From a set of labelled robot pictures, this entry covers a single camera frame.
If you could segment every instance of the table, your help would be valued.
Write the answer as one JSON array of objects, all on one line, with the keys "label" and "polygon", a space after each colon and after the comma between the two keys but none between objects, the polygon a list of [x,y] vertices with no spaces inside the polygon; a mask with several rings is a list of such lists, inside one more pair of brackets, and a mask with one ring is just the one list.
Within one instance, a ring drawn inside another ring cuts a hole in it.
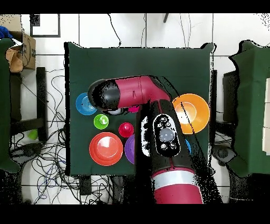
[{"label": "table", "polygon": [[[134,165],[125,154],[112,166],[96,164],[89,154],[91,139],[100,132],[112,132],[125,144],[126,139],[118,133],[122,122],[135,124],[135,114],[109,116],[109,125],[98,130],[93,119],[100,111],[91,116],[80,114],[75,106],[79,94],[87,92],[90,84],[98,79],[153,75],[166,77],[180,95],[193,93],[208,102],[210,84],[210,53],[214,49],[211,43],[200,49],[169,48],[81,48],[65,43],[66,71],[66,120],[67,122],[67,173],[69,175],[128,175],[134,174]],[[175,98],[177,94],[171,89]],[[196,134],[200,147],[207,158],[208,126]],[[197,145],[193,135],[187,135],[192,150]]]}]

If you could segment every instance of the wire bundle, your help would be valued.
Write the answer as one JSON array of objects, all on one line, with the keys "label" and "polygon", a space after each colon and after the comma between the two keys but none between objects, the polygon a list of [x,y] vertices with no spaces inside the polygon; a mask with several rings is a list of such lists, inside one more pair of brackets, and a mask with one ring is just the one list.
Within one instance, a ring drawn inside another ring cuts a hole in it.
[{"label": "wire bundle", "polygon": [[[57,77],[64,77],[64,76],[55,76],[51,80],[51,85],[55,90],[57,90],[61,94],[61,100],[59,104],[56,106],[56,101],[55,98],[53,97],[52,94],[50,94],[48,91],[47,93],[52,96],[54,100],[54,110],[52,110],[48,105],[47,107],[51,110],[51,112],[54,114],[54,117],[51,121],[51,124],[48,128],[52,127],[53,122],[57,123],[57,130],[52,132],[52,134],[48,137],[47,141],[52,138],[55,134],[57,134],[57,142],[56,143],[44,143],[44,148],[42,148],[42,153],[38,155],[36,158],[32,160],[32,168],[37,172],[40,177],[37,181],[37,190],[38,190],[38,197],[35,199],[34,204],[37,204],[41,199],[47,199],[49,198],[49,203],[53,204],[54,200],[57,198],[59,204],[61,204],[59,200],[59,194],[63,189],[68,189],[71,191],[73,197],[79,201],[80,204],[94,204],[94,203],[109,203],[110,199],[112,201],[114,200],[113,195],[111,193],[111,190],[113,190],[113,184],[110,183],[109,177],[106,180],[102,176],[98,180],[104,180],[107,184],[107,186],[103,183],[99,185],[99,188],[91,194],[95,197],[95,199],[90,199],[87,201],[87,198],[89,195],[86,196],[85,200],[82,201],[81,195],[80,195],[80,184],[79,184],[79,176],[77,177],[70,177],[65,175],[65,166],[66,166],[66,159],[61,156],[61,153],[63,152],[63,149],[65,149],[65,133],[64,133],[64,128],[59,128],[59,123],[65,122],[65,118],[61,113],[58,112],[58,108],[60,103],[63,101],[63,95],[62,93],[54,86],[53,80]],[[34,94],[24,83],[22,83],[38,100],[40,100],[36,94]],[[15,137],[14,137],[14,147],[17,148],[18,145],[22,145],[19,143],[24,138],[20,138],[17,142],[15,142]],[[49,162],[48,165],[43,165],[43,162],[47,161]],[[36,167],[40,167],[42,169],[42,172],[39,172]],[[54,198],[51,200],[50,194],[48,192],[48,188],[52,187],[57,187],[57,192]],[[106,190],[106,193],[108,193],[108,201],[107,202],[102,202],[101,197],[102,193],[101,191]]]}]

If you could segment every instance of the dark green tablecloth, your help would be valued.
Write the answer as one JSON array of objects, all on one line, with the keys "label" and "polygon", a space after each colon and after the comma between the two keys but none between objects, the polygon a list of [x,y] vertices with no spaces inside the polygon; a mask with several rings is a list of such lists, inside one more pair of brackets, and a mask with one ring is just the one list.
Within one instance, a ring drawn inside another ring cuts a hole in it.
[{"label": "dark green tablecloth", "polygon": [[262,151],[266,79],[270,78],[270,48],[243,41],[231,56],[239,74],[237,89],[238,125],[234,150],[228,164],[240,177],[253,173],[270,174],[270,156]]},{"label": "dark green tablecloth", "polygon": [[[205,44],[202,49],[142,49],[142,48],[80,48],[73,43],[65,47],[69,53],[70,79],[70,174],[95,175],[134,173],[134,165],[126,158],[113,166],[100,166],[90,157],[91,139],[100,132],[112,132],[120,137],[123,144],[126,139],[118,133],[122,122],[135,124],[135,114],[109,116],[109,125],[104,130],[94,127],[91,116],[81,115],[75,106],[79,94],[87,92],[89,85],[98,79],[109,79],[137,75],[166,77],[180,95],[193,93],[208,102],[210,84],[210,53],[213,44]],[[208,126],[197,135],[205,158],[208,150]],[[187,135],[186,139],[195,144],[195,137]]]},{"label": "dark green tablecloth", "polygon": [[20,166],[13,162],[8,154],[11,129],[11,94],[6,51],[13,45],[14,42],[9,38],[0,39],[0,169],[16,173],[20,170]]}]

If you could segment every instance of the bowl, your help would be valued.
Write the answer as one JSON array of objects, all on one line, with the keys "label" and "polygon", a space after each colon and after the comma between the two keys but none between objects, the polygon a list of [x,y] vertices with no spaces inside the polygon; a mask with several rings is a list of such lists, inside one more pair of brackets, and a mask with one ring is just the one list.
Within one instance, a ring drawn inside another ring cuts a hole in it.
[{"label": "bowl", "polygon": [[202,97],[183,94],[175,98],[172,104],[184,134],[198,133],[206,127],[210,119],[210,110]]}]

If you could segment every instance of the blue bowl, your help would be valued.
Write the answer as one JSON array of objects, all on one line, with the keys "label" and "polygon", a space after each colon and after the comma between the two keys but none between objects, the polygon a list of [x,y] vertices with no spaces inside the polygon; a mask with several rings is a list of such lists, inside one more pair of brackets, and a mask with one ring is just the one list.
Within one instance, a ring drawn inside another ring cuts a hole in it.
[{"label": "blue bowl", "polygon": [[190,144],[189,144],[189,142],[186,140],[186,144],[187,144],[187,146],[188,146],[188,151],[189,151],[189,154],[191,154],[191,147],[190,147]]},{"label": "blue bowl", "polygon": [[92,115],[97,111],[97,109],[90,104],[87,92],[84,92],[77,97],[76,108],[78,112],[83,115]]}]

